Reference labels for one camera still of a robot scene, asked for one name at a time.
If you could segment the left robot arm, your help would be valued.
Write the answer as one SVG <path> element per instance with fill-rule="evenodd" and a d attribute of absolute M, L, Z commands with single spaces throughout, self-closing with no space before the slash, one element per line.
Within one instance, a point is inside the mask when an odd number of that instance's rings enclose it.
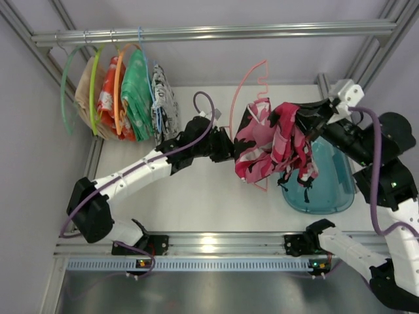
<path fill-rule="evenodd" d="M 215 163 L 231 160 L 234 147 L 224 128 L 196 116 L 179 135 L 163 141 L 132 165 L 93 181 L 87 177 L 79 179 L 67 214 L 87 243 L 108 239 L 137 246 L 147 239 L 147 231 L 136 219 L 130 222 L 115 219 L 118 203 L 148 184 L 191 166 L 200 157 L 208 157 Z"/>

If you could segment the pink camouflage trousers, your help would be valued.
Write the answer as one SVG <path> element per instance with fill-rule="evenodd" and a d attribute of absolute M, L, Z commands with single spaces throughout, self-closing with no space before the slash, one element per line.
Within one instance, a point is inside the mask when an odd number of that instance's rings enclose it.
<path fill-rule="evenodd" d="M 233 141 L 234 169 L 248 184 L 281 173 L 277 181 L 281 187 L 297 171 L 308 203 L 308 191 L 319 171 L 311 143 L 296 124 L 298 111 L 297 105 L 288 102 L 273 109 L 267 97 L 248 104 Z"/>

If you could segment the pink plastic hanger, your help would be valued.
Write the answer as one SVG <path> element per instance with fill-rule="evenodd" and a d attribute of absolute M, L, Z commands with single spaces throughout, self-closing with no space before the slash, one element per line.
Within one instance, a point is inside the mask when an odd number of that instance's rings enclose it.
<path fill-rule="evenodd" d="M 227 128 L 229 130 L 229 135 L 230 135 L 230 139 L 233 140 L 234 139 L 234 134 L 233 134 L 233 126 L 234 126 L 234 109 L 235 109 L 235 105 L 236 105 L 236 101 L 237 98 L 239 96 L 240 90 L 242 89 L 243 85 L 246 83 L 246 81 L 248 80 L 249 76 L 258 68 L 260 67 L 264 67 L 264 75 L 260 75 L 256 78 L 256 84 L 257 86 L 264 86 L 265 90 L 262 92 L 259 92 L 257 94 L 257 99 L 261 98 L 262 95 L 265 95 L 268 93 L 269 91 L 269 85 L 266 82 L 266 79 L 269 78 L 269 65 L 268 65 L 268 60 L 264 59 L 262 61 L 260 61 L 259 63 L 256 63 L 253 67 L 251 67 L 249 69 L 249 71 L 244 75 L 243 79 L 240 81 L 239 85 L 236 88 L 236 91 L 233 95 L 232 98 L 232 103 L 230 105 L 230 112 L 229 112 L 229 120 L 228 120 L 228 125 L 225 126 L 225 128 Z"/>

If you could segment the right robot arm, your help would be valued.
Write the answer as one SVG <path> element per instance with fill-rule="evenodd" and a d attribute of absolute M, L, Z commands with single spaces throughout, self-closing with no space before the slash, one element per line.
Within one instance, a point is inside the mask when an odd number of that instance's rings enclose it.
<path fill-rule="evenodd" d="M 325 218 L 297 236 L 304 253 L 332 253 L 358 272 L 374 296 L 390 309 L 418 311 L 418 190 L 399 157 L 416 145 L 409 121 L 400 114 L 377 115 L 364 107 L 371 125 L 360 128 L 345 117 L 333 121 L 339 101 L 304 103 L 297 124 L 305 135 L 324 138 L 361 166 L 354 174 L 370 207 L 374 232 L 382 236 L 389 256 L 374 253 Z"/>

